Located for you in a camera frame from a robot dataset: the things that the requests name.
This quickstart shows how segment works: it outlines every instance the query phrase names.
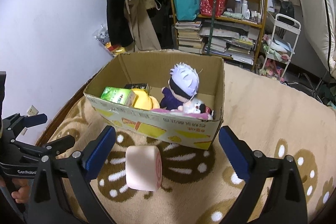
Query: blanket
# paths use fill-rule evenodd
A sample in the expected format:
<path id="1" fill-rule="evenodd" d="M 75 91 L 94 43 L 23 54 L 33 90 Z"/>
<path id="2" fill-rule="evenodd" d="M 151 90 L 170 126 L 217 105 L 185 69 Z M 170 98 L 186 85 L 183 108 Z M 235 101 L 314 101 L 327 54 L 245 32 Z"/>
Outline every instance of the blanket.
<path id="1" fill-rule="evenodd" d="M 301 175 L 309 220 L 324 207 L 336 176 L 335 112 L 278 81 L 225 64 L 224 123 L 252 150 L 283 158 L 290 154 Z M 83 150 L 105 127 L 102 118 L 83 97 L 69 111 L 50 141 L 72 135 Z M 157 141 L 116 128 L 116 143 L 91 186 L 119 224 L 215 224 L 230 209 L 244 181 L 239 179 L 215 138 L 209 150 Z M 125 151 L 130 145 L 157 145 L 163 180 L 157 192 L 127 187 Z M 266 181 L 250 220 L 259 216 L 272 180 Z M 85 219 L 70 184 L 64 179 L 76 216 Z"/>

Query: doll with white hair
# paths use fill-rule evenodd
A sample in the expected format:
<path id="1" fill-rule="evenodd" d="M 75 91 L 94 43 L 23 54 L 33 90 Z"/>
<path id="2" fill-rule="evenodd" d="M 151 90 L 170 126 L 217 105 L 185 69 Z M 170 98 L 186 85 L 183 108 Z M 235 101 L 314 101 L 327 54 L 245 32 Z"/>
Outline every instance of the doll with white hair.
<path id="1" fill-rule="evenodd" d="M 169 88 L 162 88 L 164 98 L 161 108 L 167 110 L 183 110 L 183 104 L 195 97 L 200 85 L 200 79 L 195 69 L 185 63 L 176 64 L 170 70 Z"/>

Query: green tissue pack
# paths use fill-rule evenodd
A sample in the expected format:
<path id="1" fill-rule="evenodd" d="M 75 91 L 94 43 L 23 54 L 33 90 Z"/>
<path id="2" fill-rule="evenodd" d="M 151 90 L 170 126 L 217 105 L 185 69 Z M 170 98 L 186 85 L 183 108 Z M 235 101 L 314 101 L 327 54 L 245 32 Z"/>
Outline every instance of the green tissue pack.
<path id="1" fill-rule="evenodd" d="M 107 86 L 100 98 L 112 103 L 132 106 L 137 95 L 132 90 Z"/>

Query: white wall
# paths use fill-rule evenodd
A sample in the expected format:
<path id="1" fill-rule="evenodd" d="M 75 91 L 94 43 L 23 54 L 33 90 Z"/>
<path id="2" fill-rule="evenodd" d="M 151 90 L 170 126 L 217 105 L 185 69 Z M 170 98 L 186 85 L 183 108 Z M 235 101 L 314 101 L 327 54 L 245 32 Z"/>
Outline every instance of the white wall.
<path id="1" fill-rule="evenodd" d="M 272 5 L 272 0 L 268 0 L 268 6 Z M 294 7 L 295 19 L 301 23 L 301 33 L 295 48 L 295 54 L 292 58 L 292 63 L 301 67 L 318 77 L 323 77 L 326 68 L 323 66 L 321 60 L 305 37 L 305 26 L 303 25 L 302 9 L 299 6 Z M 287 32 L 284 39 L 294 45 L 296 35 Z"/>
<path id="2" fill-rule="evenodd" d="M 47 124 L 110 60 L 92 33 L 106 22 L 106 0 L 0 0 L 0 70 L 7 71 L 3 117 L 33 104 Z M 46 125 L 20 140 L 35 143 Z"/>

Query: cardboard box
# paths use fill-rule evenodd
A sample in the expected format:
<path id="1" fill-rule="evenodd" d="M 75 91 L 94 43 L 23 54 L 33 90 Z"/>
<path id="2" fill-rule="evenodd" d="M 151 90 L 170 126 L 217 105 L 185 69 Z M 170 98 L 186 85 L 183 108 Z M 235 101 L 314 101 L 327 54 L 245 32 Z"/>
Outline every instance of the cardboard box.
<path id="1" fill-rule="evenodd" d="M 197 98 L 214 110 L 214 120 L 200 120 L 126 107 L 100 98 L 105 87 L 123 88 L 131 83 L 148 83 L 150 95 L 160 102 L 162 87 L 168 86 L 170 69 L 184 62 L 199 74 Z M 113 126 L 170 143 L 208 149 L 223 118 L 224 62 L 176 50 L 142 51 L 116 56 L 93 78 L 84 95 L 96 111 Z"/>

